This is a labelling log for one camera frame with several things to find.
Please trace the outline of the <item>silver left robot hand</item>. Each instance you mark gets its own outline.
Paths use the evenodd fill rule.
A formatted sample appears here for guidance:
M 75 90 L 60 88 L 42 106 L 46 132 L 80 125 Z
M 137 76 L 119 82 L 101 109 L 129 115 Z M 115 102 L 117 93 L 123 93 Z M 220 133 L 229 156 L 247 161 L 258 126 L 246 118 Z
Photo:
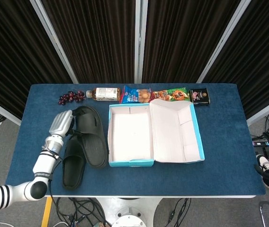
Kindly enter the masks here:
M 58 135 L 65 138 L 70 134 L 74 126 L 74 116 L 72 110 L 63 111 L 57 114 L 49 129 L 50 135 Z

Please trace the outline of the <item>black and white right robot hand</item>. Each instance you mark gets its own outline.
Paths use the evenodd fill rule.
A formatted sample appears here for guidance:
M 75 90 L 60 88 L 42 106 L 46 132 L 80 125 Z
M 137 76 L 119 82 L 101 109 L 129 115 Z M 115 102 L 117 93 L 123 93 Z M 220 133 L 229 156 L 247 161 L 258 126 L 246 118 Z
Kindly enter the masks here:
M 262 176 L 264 185 L 269 188 L 269 160 L 261 154 L 256 155 L 258 163 L 258 172 Z

